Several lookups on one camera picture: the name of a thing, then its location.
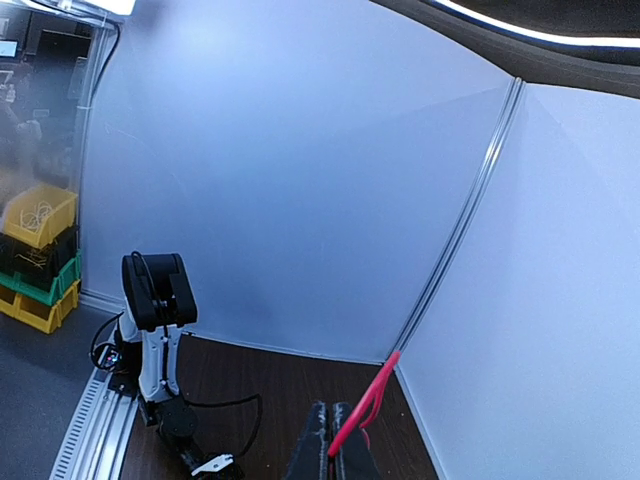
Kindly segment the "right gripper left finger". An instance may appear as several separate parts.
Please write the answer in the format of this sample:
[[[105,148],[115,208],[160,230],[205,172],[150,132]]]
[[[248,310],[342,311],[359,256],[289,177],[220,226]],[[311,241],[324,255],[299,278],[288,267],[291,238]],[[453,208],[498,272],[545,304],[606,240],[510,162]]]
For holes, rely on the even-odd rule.
[[[315,402],[289,461],[284,479],[325,480],[329,472],[329,419],[324,402]]]

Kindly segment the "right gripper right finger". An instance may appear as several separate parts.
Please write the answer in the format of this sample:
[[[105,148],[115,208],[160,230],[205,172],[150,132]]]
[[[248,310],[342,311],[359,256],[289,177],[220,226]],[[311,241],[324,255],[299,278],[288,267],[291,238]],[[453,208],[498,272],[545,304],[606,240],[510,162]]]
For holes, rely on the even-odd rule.
[[[346,425],[352,407],[347,402],[334,403],[331,407],[331,441]],[[355,427],[346,437],[338,452],[329,457],[329,478],[336,480],[381,479],[365,435]]]

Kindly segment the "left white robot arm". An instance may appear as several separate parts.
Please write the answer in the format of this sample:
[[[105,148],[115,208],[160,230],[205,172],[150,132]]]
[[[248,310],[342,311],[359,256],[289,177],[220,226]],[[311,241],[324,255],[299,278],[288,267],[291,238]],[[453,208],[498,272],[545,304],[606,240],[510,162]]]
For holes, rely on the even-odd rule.
[[[169,453],[191,479],[240,479],[231,453],[207,455],[195,440],[198,418],[177,379],[178,350],[185,326],[198,311],[186,267],[177,253],[122,258],[127,313],[119,321],[125,345],[140,348],[137,372],[139,409]]]

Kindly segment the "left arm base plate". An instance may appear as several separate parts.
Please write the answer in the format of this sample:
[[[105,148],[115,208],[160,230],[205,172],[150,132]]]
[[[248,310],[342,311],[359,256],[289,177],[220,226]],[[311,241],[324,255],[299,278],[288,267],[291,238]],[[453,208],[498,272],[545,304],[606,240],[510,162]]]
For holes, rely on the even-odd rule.
[[[136,398],[142,370],[142,343],[125,342],[119,351],[115,370],[108,388],[127,397]]]

